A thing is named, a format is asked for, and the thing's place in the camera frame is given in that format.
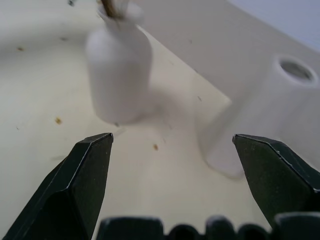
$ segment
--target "bottle neck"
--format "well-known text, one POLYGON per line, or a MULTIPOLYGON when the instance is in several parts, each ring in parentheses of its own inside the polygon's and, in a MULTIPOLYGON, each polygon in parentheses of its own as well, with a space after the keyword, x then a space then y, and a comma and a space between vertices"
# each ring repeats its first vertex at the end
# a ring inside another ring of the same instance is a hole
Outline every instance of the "bottle neck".
POLYGON ((131 32, 137 28, 137 24, 143 21, 143 11, 139 6, 131 2, 128 3, 124 17, 121 19, 108 17, 102 4, 98 7, 98 14, 104 20, 108 31, 117 33, 131 32))

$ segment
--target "white bottle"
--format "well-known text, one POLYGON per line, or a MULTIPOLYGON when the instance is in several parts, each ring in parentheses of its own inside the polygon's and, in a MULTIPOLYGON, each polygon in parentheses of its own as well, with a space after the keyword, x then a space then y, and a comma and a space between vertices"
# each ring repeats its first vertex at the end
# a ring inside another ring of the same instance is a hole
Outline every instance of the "white bottle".
POLYGON ((98 14, 105 25, 86 43, 91 98, 95 113, 110 123, 128 123, 139 116, 147 96, 152 63, 151 45, 136 24, 143 11, 129 3, 123 19, 98 14))

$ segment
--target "white object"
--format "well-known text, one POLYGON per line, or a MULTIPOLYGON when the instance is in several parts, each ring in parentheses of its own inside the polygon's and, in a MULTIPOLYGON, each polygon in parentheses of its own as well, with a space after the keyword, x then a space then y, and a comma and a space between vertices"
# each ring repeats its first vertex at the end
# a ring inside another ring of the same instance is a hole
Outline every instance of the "white object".
POLYGON ((127 123, 141 113, 148 91, 151 47, 136 25, 143 12, 129 3, 124 19, 107 17, 102 5, 98 14, 105 26, 91 33, 86 44, 93 107, 106 122, 127 123))
POLYGON ((222 115, 222 119, 231 118, 231 123, 222 129, 213 123, 203 133, 200 145, 207 163, 228 176, 240 177, 243 168, 232 143, 233 135, 281 138, 282 127, 292 122, 295 110, 317 87, 318 77, 310 67, 294 57, 277 56, 262 85, 252 90, 241 109, 222 115))

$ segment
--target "wall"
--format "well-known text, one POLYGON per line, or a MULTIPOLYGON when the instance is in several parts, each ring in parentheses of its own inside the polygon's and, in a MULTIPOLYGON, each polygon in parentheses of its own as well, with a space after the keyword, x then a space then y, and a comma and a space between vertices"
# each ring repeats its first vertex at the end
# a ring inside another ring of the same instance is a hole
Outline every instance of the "wall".
POLYGON ((135 0, 144 28, 227 96, 261 79, 274 53, 319 69, 320 57, 225 0, 135 0))

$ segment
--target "debris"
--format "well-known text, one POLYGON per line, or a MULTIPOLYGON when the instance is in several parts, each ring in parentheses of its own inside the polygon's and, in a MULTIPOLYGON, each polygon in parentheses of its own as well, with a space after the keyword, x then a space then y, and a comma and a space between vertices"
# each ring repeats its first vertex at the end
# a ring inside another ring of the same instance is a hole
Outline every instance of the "debris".
POLYGON ((62 121, 59 117, 55 118, 55 122, 56 122, 56 124, 59 124, 59 125, 62 124, 62 121))

